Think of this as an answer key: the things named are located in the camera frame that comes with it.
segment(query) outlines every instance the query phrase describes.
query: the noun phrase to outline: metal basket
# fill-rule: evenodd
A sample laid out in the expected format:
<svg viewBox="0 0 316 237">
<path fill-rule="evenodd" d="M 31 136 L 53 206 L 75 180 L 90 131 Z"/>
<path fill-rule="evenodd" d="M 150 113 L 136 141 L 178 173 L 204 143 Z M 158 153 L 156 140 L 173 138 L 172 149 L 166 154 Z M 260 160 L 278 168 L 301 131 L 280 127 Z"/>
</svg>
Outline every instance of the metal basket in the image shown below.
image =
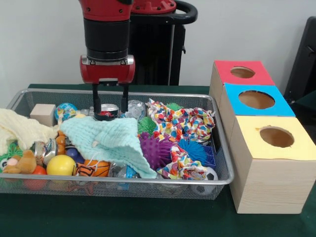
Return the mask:
<svg viewBox="0 0 316 237">
<path fill-rule="evenodd" d="M 121 92 L 100 91 L 103 103 L 120 104 Z M 215 111 L 216 127 L 211 146 L 215 149 L 215 171 L 218 181 L 125 179 L 110 177 L 79 177 L 56 175 L 0 174 L 0 193 L 79 195 L 100 197 L 195 198 L 215 199 L 224 185 L 234 178 L 222 122 L 216 102 L 207 95 L 130 93 L 129 100 L 147 102 L 149 98 L 163 103 L 174 102 L 185 108 L 200 107 Z M 92 92 L 79 90 L 26 89 L 20 91 L 8 109 L 29 116 L 38 104 L 73 103 L 78 109 L 92 106 Z"/>
</svg>

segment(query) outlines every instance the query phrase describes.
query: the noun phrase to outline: green table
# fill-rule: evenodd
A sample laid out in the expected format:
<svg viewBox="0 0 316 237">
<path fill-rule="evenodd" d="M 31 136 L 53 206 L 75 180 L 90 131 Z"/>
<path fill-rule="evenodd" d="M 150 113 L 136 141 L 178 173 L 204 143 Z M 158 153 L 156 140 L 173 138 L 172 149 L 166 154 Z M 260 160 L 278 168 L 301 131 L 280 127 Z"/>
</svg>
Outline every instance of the green table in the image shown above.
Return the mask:
<svg viewBox="0 0 316 237">
<path fill-rule="evenodd" d="M 87 85 L 30 88 L 90 90 Z M 131 87 L 145 90 L 208 94 L 206 86 Z M 1 194 L 0 201 L 0 236 L 316 236 L 316 186 L 300 215 L 236 214 L 228 186 L 215 201 L 9 194 Z"/>
</svg>

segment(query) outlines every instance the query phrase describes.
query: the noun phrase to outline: wooden block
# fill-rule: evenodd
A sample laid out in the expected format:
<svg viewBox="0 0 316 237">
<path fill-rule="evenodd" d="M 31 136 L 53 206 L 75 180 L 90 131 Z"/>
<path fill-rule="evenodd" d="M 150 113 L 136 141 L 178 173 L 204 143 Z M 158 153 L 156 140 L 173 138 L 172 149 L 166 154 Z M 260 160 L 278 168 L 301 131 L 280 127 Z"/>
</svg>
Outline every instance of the wooden block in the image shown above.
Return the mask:
<svg viewBox="0 0 316 237">
<path fill-rule="evenodd" d="M 36 104 L 30 114 L 31 119 L 36 119 L 43 125 L 52 127 L 55 125 L 54 112 L 56 105 Z"/>
<path fill-rule="evenodd" d="M 237 213 L 302 211 L 316 179 L 316 146 L 295 117 L 236 116 L 230 150 Z"/>
<path fill-rule="evenodd" d="M 274 85 L 225 84 L 219 112 L 228 142 L 230 142 L 235 115 L 292 116 L 295 114 Z"/>
<path fill-rule="evenodd" d="M 215 61 L 213 64 L 209 95 L 218 107 L 225 83 L 245 85 L 274 85 L 260 61 Z"/>
</svg>

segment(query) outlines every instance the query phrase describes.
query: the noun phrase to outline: yellow box lid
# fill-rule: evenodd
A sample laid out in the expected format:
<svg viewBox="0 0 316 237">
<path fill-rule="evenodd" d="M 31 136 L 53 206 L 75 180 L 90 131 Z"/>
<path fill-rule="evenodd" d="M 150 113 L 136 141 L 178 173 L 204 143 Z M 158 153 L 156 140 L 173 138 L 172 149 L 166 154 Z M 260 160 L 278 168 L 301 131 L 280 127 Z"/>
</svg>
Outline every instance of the yellow box lid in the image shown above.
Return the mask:
<svg viewBox="0 0 316 237">
<path fill-rule="evenodd" d="M 316 146 L 297 118 L 236 118 L 253 158 L 316 160 Z"/>
</svg>

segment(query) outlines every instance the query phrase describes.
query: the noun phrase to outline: red box lid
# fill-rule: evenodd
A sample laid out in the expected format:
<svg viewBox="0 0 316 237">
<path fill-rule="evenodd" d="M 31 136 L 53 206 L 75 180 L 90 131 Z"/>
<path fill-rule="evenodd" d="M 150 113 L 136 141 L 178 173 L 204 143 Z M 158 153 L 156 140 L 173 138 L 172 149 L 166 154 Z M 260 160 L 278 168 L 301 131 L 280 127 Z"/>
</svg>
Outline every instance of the red box lid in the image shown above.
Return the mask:
<svg viewBox="0 0 316 237">
<path fill-rule="evenodd" d="M 275 85 L 260 61 L 215 61 L 222 84 Z"/>
</svg>

